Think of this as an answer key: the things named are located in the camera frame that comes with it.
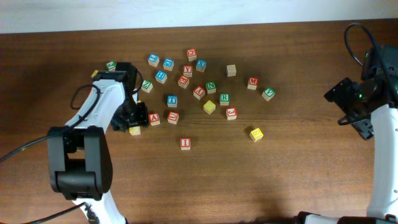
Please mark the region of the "yellow C block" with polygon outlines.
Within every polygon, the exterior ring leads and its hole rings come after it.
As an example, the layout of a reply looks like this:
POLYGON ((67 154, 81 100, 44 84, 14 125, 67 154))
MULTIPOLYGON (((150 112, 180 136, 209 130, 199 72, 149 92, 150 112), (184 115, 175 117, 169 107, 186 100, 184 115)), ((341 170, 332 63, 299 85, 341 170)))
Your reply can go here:
POLYGON ((131 136, 137 136, 141 134, 141 127, 140 126, 135 126, 129 128, 129 133, 131 136))

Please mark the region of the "red I block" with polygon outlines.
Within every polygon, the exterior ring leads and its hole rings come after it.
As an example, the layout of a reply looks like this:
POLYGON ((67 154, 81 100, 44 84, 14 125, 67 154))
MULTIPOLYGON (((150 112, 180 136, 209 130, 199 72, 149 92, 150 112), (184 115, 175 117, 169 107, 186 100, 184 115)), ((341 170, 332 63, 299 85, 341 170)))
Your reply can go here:
POLYGON ((181 138, 180 139, 180 148, 183 151, 191 149, 191 139, 190 138, 181 138))

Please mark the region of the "green R block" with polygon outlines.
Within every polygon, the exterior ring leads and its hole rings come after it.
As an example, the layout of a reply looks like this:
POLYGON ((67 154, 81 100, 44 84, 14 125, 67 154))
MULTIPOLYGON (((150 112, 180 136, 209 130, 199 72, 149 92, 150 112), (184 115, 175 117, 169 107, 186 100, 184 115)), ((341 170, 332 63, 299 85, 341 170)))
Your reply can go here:
POLYGON ((222 93, 220 95, 220 105, 221 106, 228 106, 230 102, 230 95, 226 93, 222 93))

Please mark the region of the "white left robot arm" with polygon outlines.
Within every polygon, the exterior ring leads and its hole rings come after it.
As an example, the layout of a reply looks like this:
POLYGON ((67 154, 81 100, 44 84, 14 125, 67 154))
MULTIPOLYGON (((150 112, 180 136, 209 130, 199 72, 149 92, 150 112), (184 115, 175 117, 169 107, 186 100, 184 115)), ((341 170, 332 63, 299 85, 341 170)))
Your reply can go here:
POLYGON ((137 100, 141 77, 130 62, 99 71, 76 115, 48 131, 50 185, 79 205, 90 223, 127 223, 110 191, 113 165, 105 134, 109 127, 125 132, 149 124, 147 107, 137 100))

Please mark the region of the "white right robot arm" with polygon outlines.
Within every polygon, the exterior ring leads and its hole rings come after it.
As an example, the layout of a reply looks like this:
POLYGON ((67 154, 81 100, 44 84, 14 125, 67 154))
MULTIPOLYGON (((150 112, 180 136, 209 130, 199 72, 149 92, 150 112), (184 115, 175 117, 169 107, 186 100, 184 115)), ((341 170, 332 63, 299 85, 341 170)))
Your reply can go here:
POLYGON ((343 112, 340 125, 350 124, 365 139, 374 139, 374 180, 364 217, 330 218, 300 212, 294 223, 397 223, 397 47, 370 49, 361 83, 345 78, 325 93, 343 112))

